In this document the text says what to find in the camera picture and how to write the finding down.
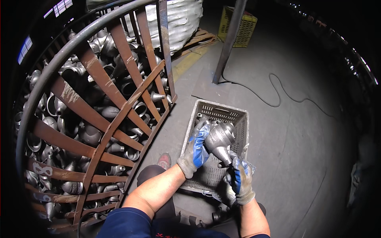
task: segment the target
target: yellow floor line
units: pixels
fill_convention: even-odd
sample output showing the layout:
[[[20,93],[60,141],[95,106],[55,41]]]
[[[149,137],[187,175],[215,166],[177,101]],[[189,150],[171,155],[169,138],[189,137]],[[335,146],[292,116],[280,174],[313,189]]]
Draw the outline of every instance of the yellow floor line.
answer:
[[[185,73],[192,65],[194,65],[206,52],[209,47],[202,47],[200,49],[192,50],[180,63],[172,67],[173,82],[176,82],[179,77]]]

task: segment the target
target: knee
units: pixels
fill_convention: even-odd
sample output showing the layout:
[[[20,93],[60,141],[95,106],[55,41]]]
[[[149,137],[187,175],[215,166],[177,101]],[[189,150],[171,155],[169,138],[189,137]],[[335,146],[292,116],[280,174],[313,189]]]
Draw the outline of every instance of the knee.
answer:
[[[145,167],[140,173],[146,173],[149,175],[152,175],[152,177],[155,177],[156,175],[159,175],[163,173],[165,169],[163,169],[161,166],[158,165],[149,165]]]
[[[165,169],[158,165],[149,165],[145,167],[138,176],[138,186],[142,184],[144,181],[155,177],[156,175],[159,175],[163,173]]]

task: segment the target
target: metal cage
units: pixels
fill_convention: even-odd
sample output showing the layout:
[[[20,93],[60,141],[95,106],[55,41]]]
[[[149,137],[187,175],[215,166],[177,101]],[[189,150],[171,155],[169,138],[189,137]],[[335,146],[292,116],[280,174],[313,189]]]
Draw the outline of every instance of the metal cage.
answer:
[[[156,133],[160,129],[165,118],[168,116],[171,110],[171,104],[166,99],[162,100],[162,106],[164,113],[159,114],[155,104],[150,98],[147,87],[151,82],[155,82],[160,94],[170,95],[172,102],[177,99],[177,95],[174,90],[174,82],[171,68],[171,55],[169,47],[168,36],[168,18],[167,18],[167,1],[159,0],[156,2],[157,7],[157,19],[159,26],[160,45],[162,53],[164,54],[164,60],[157,64],[155,60],[154,50],[152,48],[152,42],[150,32],[148,29],[147,15],[145,6],[154,3],[152,0],[135,0],[129,2],[119,8],[112,10],[111,12],[103,15],[94,22],[91,22],[83,30],[77,33],[66,45],[59,50],[59,52],[53,57],[50,63],[43,69],[42,74],[30,93],[26,107],[24,109],[21,122],[19,124],[17,145],[16,145],[16,166],[19,178],[24,181],[24,171],[29,170],[42,176],[46,176],[53,179],[74,181],[83,183],[83,191],[79,195],[60,195],[60,194],[47,194],[39,192],[37,189],[29,184],[26,184],[26,194],[30,195],[32,207],[40,214],[40,217],[44,217],[44,206],[41,202],[56,202],[56,203],[76,203],[75,211],[64,214],[64,219],[51,223],[48,228],[51,232],[61,233],[65,231],[75,230],[77,228],[80,218],[92,211],[102,212],[112,208],[118,208],[123,201],[124,193],[129,188],[133,176],[135,175],[139,164],[141,163],[147,148],[153,141]],[[136,13],[138,26],[141,33],[142,44],[147,55],[150,69],[152,72],[146,78],[142,80],[139,69],[134,62],[131,54],[129,44],[126,40],[120,18],[124,18],[126,14],[134,16]],[[114,39],[115,45],[120,53],[123,62],[131,75],[131,78],[136,85],[137,89],[132,96],[126,100],[118,88],[111,81],[109,75],[100,65],[95,54],[91,50],[87,40],[96,34],[99,30],[107,27],[110,29],[111,36]],[[134,26],[134,32],[137,32],[136,25]],[[96,84],[102,89],[102,91],[110,98],[110,100],[120,110],[117,116],[110,123],[98,112],[96,112],[91,106],[89,106],[71,87],[70,85],[58,74],[59,68],[64,62],[72,55],[76,54],[83,64],[87,72],[94,79]],[[166,92],[163,88],[160,71],[165,69],[168,78],[169,90]],[[76,141],[64,134],[61,134],[57,130],[53,129],[49,125],[45,124],[39,118],[34,116],[35,110],[38,106],[39,100],[43,96],[46,90],[51,91],[55,97],[60,99],[66,106],[75,112],[82,119],[104,132],[100,144],[94,148]],[[139,117],[137,112],[133,109],[134,103],[138,98],[142,98],[147,105],[148,110],[154,116],[157,121],[155,128],[149,128],[147,124]],[[147,142],[142,145],[141,143],[133,140],[124,132],[117,129],[122,120],[129,118],[141,131],[147,136]],[[48,144],[55,145],[64,150],[72,153],[90,157],[90,164],[86,173],[67,171],[61,168],[48,166],[47,164],[36,161],[25,154],[26,139],[29,133],[34,134],[40,139],[46,141]],[[110,153],[105,152],[107,143],[111,137],[118,139],[131,148],[134,148],[140,152],[139,158],[135,161],[131,161]],[[132,167],[131,174],[129,176],[105,176],[94,174],[97,165],[100,161],[108,162],[111,164],[123,165]],[[88,189],[91,183],[110,183],[110,182],[125,182],[125,185],[120,190],[88,194]],[[83,205],[85,201],[94,201],[111,196],[118,196],[116,203],[100,206],[92,209],[84,209]],[[90,218],[82,223],[83,226],[91,225],[101,221],[100,219]]]

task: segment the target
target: gray plastic crate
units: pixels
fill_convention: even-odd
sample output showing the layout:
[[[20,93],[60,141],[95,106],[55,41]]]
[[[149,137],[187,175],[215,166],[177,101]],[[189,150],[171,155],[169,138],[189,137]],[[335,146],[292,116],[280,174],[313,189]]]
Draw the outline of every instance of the gray plastic crate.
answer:
[[[182,145],[181,155],[185,151],[185,147],[195,126],[195,120],[197,119],[198,113],[203,113],[212,120],[233,123],[235,143],[230,146],[230,149],[246,160],[246,151],[249,142],[249,113],[246,110],[202,99],[198,99],[194,105],[187,133]],[[213,154],[210,154],[209,159],[197,170],[197,172],[194,173],[193,178],[187,179],[180,188],[199,192],[207,196],[213,195],[213,197],[215,197],[213,191],[223,180],[226,172],[226,168],[218,168],[219,162],[219,159]]]

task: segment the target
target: work glove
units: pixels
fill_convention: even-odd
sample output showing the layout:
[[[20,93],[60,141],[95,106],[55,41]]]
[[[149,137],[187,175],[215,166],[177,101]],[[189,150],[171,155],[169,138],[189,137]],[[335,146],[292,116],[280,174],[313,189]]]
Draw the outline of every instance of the work glove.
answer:
[[[210,126],[205,125],[205,123],[206,121],[200,121],[196,125],[189,138],[184,154],[177,159],[177,164],[187,179],[191,179],[193,173],[209,158],[203,143],[209,134]]]
[[[255,197],[255,192],[251,187],[251,178],[255,167],[230,151],[230,157],[233,159],[232,167],[226,171],[226,181],[232,186],[235,192],[235,200],[240,205],[249,203]]]

